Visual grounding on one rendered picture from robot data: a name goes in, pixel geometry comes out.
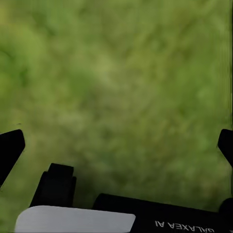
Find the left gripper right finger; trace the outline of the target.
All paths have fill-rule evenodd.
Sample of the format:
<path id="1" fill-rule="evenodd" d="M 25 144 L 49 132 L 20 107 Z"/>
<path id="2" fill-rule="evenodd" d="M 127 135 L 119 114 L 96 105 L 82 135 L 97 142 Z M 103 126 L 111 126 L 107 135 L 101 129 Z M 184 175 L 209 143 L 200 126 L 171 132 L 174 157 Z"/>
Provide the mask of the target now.
<path id="1" fill-rule="evenodd" d="M 218 147 L 233 167 L 233 131 L 227 129 L 221 130 Z"/>

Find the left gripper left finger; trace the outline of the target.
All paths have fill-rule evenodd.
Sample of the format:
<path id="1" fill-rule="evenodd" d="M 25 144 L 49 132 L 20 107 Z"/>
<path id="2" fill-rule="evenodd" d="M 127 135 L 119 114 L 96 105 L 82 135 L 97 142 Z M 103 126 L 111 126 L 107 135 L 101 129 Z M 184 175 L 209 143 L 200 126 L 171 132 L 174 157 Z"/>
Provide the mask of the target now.
<path id="1" fill-rule="evenodd" d="M 25 148 L 21 129 L 0 134 L 0 188 Z"/>

